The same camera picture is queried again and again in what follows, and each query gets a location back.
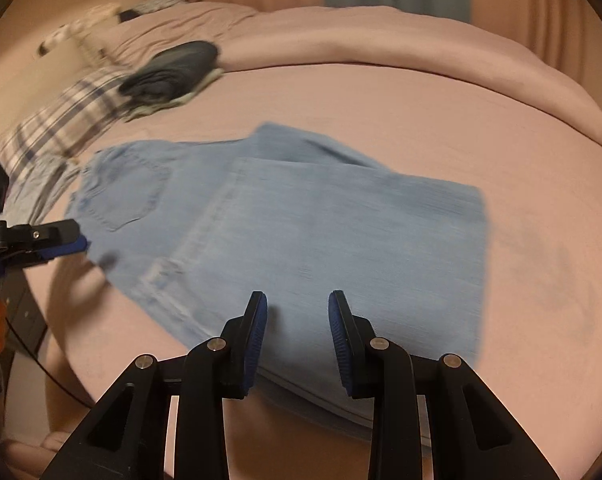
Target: black cord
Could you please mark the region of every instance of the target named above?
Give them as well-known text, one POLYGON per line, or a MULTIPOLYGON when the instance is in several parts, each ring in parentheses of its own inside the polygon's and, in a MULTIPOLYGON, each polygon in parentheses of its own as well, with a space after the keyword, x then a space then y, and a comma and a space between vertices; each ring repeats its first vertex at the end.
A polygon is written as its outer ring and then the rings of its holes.
POLYGON ((21 346, 23 346, 23 348, 25 349, 25 351, 28 353, 28 355, 34 359, 34 362, 38 365, 39 368, 41 368, 41 370, 43 370, 43 372, 45 373, 45 375, 47 375, 50 380, 56 384, 56 386, 58 386, 60 389, 62 389, 67 395, 69 395, 70 397, 72 397, 74 400, 76 400, 76 402, 78 402, 81 406, 86 407, 88 410, 90 410, 92 407, 90 405, 87 404, 87 402, 83 402, 81 399, 79 399, 79 397, 77 397, 75 394, 73 394, 70 390, 68 390, 65 386, 63 386, 59 381, 57 381, 54 377, 52 377, 52 374, 50 372, 48 372, 46 370, 46 368, 39 362, 38 358, 34 355, 34 352, 31 351, 28 348, 28 345, 26 345, 23 342, 23 339, 20 338, 20 335, 17 334, 16 330, 14 330, 14 327, 12 326, 12 324, 10 323, 10 321, 5 318, 5 321, 8 323, 8 327, 10 328, 10 330, 12 330, 12 333, 14 334, 14 337, 18 340, 18 342, 21 344, 21 346))

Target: jeans back pocket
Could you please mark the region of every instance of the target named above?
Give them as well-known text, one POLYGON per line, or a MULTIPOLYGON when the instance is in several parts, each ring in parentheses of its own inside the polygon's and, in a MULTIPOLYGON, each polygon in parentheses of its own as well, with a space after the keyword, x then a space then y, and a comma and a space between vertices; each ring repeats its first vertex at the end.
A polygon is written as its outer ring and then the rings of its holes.
POLYGON ((112 148, 86 168, 79 212, 116 231, 156 208, 171 175, 129 144, 112 148))

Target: bed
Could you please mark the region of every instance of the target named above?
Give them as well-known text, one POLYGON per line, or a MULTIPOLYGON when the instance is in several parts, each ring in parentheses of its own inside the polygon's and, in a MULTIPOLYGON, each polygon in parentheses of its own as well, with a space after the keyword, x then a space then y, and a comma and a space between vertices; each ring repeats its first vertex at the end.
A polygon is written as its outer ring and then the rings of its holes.
MULTIPOLYGON (((194 39, 220 46, 225 75, 183 107, 116 122, 80 162, 131 140, 240 139, 274 121, 399 173, 478 187, 490 232, 475 369, 560 478, 582 478, 602 452, 602 112, 587 93, 510 40, 387 7, 259 13, 202 2, 87 42, 134 69, 194 39)), ((46 221, 63 217, 78 185, 46 221)), ((188 350, 83 255, 27 274, 94 399, 137 355, 188 350)), ((366 476, 365 442, 258 391, 227 402, 225 418, 232 478, 366 476)), ((168 472, 174 421, 173 410, 168 472)))

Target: plaid shirt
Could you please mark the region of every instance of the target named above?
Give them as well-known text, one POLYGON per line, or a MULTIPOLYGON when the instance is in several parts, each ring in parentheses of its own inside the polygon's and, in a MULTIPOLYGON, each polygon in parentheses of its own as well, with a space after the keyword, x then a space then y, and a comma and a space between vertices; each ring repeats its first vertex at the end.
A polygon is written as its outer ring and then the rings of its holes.
POLYGON ((79 155, 125 111, 128 98, 118 86, 127 75, 121 67, 100 68, 19 123, 0 143, 0 161, 10 180, 15 182, 42 153, 79 155))

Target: black folded cloth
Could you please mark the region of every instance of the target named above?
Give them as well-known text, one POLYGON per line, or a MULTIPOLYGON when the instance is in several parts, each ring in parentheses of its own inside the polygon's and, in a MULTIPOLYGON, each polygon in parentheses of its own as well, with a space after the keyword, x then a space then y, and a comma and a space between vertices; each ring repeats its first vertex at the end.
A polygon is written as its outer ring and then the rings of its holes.
POLYGON ((216 45, 208 41, 174 46, 127 77, 118 91, 132 98, 132 106, 167 103, 191 92, 214 68, 217 56, 216 45))

